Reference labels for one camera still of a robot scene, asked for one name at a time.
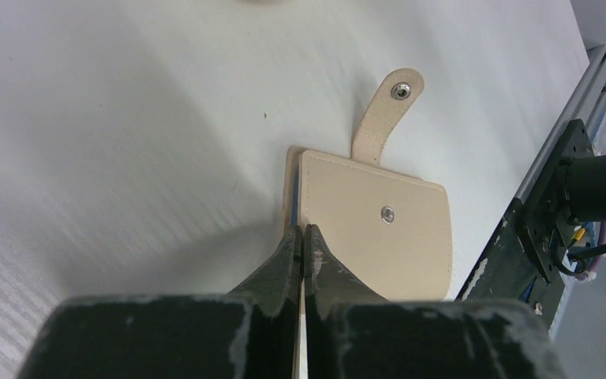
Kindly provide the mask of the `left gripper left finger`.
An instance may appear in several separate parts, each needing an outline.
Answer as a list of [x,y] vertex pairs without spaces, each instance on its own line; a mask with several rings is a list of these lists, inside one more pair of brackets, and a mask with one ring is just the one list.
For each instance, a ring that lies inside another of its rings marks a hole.
[[295,378],[299,352],[302,238],[287,227],[275,252],[231,295],[252,305],[243,378]]

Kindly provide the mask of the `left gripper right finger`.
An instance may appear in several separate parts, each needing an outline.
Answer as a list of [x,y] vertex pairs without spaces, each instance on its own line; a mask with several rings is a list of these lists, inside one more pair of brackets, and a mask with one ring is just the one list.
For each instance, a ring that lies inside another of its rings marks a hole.
[[331,252],[315,224],[305,228],[304,284],[308,376],[343,378],[343,359],[352,348],[347,312],[386,299]]

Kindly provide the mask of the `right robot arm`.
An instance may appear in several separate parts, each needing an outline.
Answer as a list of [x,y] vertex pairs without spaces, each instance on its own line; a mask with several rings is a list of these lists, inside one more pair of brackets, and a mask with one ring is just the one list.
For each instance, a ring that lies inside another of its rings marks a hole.
[[522,208],[519,241],[546,283],[555,273],[576,276],[606,244],[568,253],[574,228],[606,222],[606,155],[595,156],[582,120],[567,123]]

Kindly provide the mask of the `beige card holder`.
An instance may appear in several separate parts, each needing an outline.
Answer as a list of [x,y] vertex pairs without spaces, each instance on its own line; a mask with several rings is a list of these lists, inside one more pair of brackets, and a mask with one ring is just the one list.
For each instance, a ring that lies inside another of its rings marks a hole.
[[349,157],[293,146],[284,221],[317,225],[330,251],[379,296],[440,301],[451,285],[451,213],[443,186],[380,164],[392,130],[423,92],[411,68],[389,73],[353,136]]

